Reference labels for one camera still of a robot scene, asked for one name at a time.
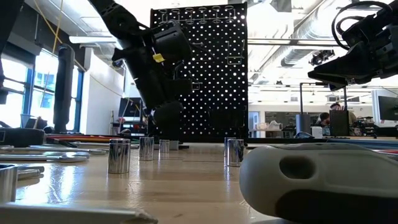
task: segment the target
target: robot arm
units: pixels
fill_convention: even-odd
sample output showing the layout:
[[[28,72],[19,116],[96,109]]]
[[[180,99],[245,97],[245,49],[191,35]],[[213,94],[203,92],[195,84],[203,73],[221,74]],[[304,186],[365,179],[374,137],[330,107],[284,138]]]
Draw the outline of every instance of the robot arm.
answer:
[[[175,96],[192,92],[191,80],[174,79],[173,71],[192,58],[191,45],[181,27],[169,21],[150,29],[113,0],[90,3],[123,48],[115,49],[112,60],[125,61],[147,114],[169,139],[176,139],[182,106]]]
[[[336,18],[333,20],[333,36],[338,45],[348,52],[345,56],[315,67],[308,73],[309,78],[329,83],[331,90],[338,90],[348,84],[363,84],[372,78],[388,78],[398,73],[398,1],[390,5],[375,1],[356,2],[342,8],[337,16],[349,8],[369,5],[382,9],[375,15],[351,16],[337,23],[337,31],[348,47],[338,40]],[[358,22],[343,31],[340,25],[347,19]]]

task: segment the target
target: black pegboard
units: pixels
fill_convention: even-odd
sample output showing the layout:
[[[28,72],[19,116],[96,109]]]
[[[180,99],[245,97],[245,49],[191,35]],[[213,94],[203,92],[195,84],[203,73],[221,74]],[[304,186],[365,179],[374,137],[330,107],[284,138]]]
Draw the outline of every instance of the black pegboard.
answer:
[[[184,107],[180,118],[180,140],[206,142],[209,138],[248,136],[248,28],[247,3],[221,6],[151,10],[151,27],[177,21],[188,40],[211,52],[193,49],[193,58],[180,69],[202,83],[190,95],[180,95]],[[236,114],[243,126],[219,127],[212,122],[214,111]]]

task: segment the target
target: yellow tag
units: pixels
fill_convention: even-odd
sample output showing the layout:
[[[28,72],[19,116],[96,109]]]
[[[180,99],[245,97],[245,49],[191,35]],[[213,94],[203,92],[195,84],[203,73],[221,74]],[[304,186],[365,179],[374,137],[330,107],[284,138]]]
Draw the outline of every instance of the yellow tag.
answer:
[[[162,54],[154,54],[152,57],[154,58],[154,60],[155,60],[157,63],[160,63],[160,62],[164,62],[164,61],[165,61],[164,58],[163,58],[163,56],[162,56]]]

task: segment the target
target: metal cup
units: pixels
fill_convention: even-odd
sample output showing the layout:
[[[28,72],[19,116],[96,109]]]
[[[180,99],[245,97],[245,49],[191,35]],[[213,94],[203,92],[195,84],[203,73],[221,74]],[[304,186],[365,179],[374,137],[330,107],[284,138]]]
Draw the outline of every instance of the metal cup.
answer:
[[[170,151],[170,141],[159,140],[159,153],[169,153],[169,151]]]
[[[225,137],[224,138],[224,157],[226,157],[226,152],[228,152],[228,140],[236,139],[235,137]]]
[[[109,143],[108,173],[124,174],[130,171],[130,139],[111,139]]]
[[[139,160],[140,161],[154,160],[154,138],[153,137],[139,138]]]
[[[17,173],[14,165],[0,165],[0,203],[15,202]]]
[[[242,139],[229,139],[226,157],[227,166],[239,167],[243,161],[244,141]]]

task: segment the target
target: wooden table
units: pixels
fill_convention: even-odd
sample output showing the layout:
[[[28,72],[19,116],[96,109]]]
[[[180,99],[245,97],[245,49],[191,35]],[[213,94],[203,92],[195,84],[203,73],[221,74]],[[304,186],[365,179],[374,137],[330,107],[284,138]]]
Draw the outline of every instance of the wooden table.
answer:
[[[51,164],[44,176],[18,182],[17,202],[99,208],[140,208],[159,223],[285,223],[253,210],[239,190],[239,168],[224,166],[222,144],[189,144],[153,161],[138,161],[130,173],[108,174],[107,156],[88,162]]]

